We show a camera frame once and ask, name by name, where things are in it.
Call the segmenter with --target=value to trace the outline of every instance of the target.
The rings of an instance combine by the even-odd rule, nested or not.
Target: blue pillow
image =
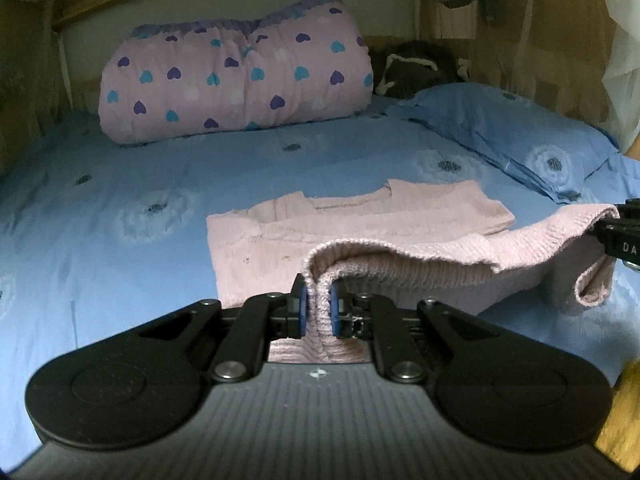
[[[576,200],[585,179],[618,152],[592,126],[478,83],[434,86],[385,113],[425,124],[556,203]]]

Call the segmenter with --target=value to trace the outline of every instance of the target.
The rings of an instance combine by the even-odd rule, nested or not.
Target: blue bed sheet
[[[134,148],[114,145],[96,117],[72,114],[39,141],[0,182],[0,468],[39,445],[24,408],[37,368],[216,296],[209,214],[296,190],[361,194],[390,178],[475,179],[514,213],[513,228],[558,208],[420,124],[381,116],[383,104],[344,120]],[[580,200],[640,196],[639,166],[610,159]],[[638,293],[640,276],[619,265],[606,306],[579,318],[558,314],[535,290],[482,317],[586,357],[613,382],[640,353]]]

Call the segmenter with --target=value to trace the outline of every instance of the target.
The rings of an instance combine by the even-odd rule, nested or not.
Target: headboard
[[[100,75],[124,36],[142,23],[259,18],[297,0],[103,0],[58,18],[75,108],[97,106]],[[343,0],[368,44],[416,37],[416,0]]]

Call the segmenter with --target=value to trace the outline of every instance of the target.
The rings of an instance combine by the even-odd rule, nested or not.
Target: screw
[[[633,264],[631,262],[622,262],[625,267],[628,267],[629,269],[634,270],[635,272],[640,272],[640,266]]]
[[[372,299],[373,294],[370,294],[369,292],[358,292],[354,295],[353,304],[358,308],[369,310],[371,308],[369,301]]]
[[[411,380],[420,377],[424,369],[413,361],[400,361],[391,367],[391,373],[398,379]]]
[[[245,372],[245,366],[238,361],[224,361],[215,368],[215,373],[223,379],[239,379]]]

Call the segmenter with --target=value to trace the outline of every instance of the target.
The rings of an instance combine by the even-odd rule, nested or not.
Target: knit sweater
[[[251,209],[207,218],[218,297],[224,307],[272,290],[287,292],[302,272],[309,292],[303,340],[273,342],[274,362],[363,362],[367,347],[337,340],[330,288],[384,294],[402,308],[436,297],[478,314],[519,290],[543,286],[568,314],[608,296],[614,259],[586,235],[610,205],[569,205],[510,231],[513,215],[473,181],[412,184],[390,180],[349,198],[297,192]]]

